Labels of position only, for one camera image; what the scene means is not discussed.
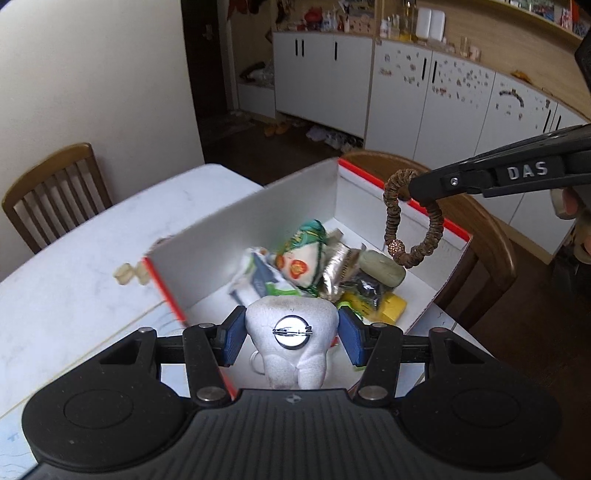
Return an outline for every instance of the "foil wrapper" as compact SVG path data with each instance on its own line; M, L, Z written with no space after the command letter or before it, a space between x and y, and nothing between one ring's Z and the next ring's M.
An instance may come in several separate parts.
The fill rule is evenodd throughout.
M359 256L365 250L365 245L361 248L349 248L337 238L340 238L340 235L329 236L327 260L318 289L318 296L331 302L338 301L343 294L342 283L350 281L359 271Z

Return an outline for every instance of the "wooden chair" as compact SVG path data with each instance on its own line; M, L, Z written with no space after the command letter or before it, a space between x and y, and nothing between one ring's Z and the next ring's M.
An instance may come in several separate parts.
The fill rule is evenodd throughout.
M85 176L94 184L94 196ZM2 208L33 253L39 253L89 216L98 215L98 199L102 210L113 205L92 147L79 143L62 148L22 175L6 192ZM29 227L22 217L28 217Z
M419 172L429 169L412 160L374 151L355 151L343 156L345 160L386 181L397 170L414 168ZM473 235L466 255L435 304L448 309L460 289L466 283L478 261L488 272L485 285L468 301L454 318L465 329L472 327L501 298L517 277L513 244L497 224L493 216L473 197L467 194L438 200L445 218L461 226Z

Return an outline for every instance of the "white cabinet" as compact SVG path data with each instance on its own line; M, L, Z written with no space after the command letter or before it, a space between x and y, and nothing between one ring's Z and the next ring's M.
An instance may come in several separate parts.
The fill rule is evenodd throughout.
M511 225L551 255L559 249L574 220L561 220L554 213L550 192L528 192L523 195Z
M330 59L331 43L332 35L298 32L273 35L278 111L320 123L326 121L331 79L322 67Z
M497 73L476 155L551 131L557 102L515 79ZM523 197L475 198L486 209L509 223Z
M578 116L563 105L556 107L556 113L554 114L554 120L550 127L551 132L555 132L560 128L574 127L575 125L585 125L587 119L582 116Z
M365 135L373 39L334 35L326 125L358 137Z
M275 33L277 110L363 137L372 43L352 35Z
M437 168L474 155L495 72L433 53L415 161Z
M552 124L546 131L554 132L586 123L585 118L558 105ZM543 190L524 194L509 224L553 255L570 232L574 220L559 219L554 213L549 192Z
M299 37L301 69L296 72L300 86L302 117L327 125L332 108L333 36L323 33L302 33Z
M413 157L430 84L431 55L431 50L412 44L376 44L367 150Z
M303 95L299 81L302 69L300 55L301 35L297 33L273 34L273 64L275 68L275 108L284 113L301 116Z

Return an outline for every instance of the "yellow package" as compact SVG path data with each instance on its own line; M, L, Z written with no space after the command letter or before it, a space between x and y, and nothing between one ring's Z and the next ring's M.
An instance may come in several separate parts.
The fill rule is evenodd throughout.
M400 318L407 305L406 300L391 292L384 294L377 312L361 296L351 291L345 292L340 301L348 301L353 310L372 322L384 322L390 325L396 324L396 320Z
M396 324L406 308L406 300L394 293L387 293L379 304L378 317L380 322Z

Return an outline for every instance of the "shoe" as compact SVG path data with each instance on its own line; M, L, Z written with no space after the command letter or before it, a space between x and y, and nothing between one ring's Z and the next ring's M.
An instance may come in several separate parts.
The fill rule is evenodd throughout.
M265 136L267 138L272 137L273 135L275 135L275 130L277 130L277 126L275 124L269 124L265 127Z
M275 130L275 133L277 135L283 135L285 132L287 132L290 129L290 124L287 122L281 122L279 125L277 125L277 129Z

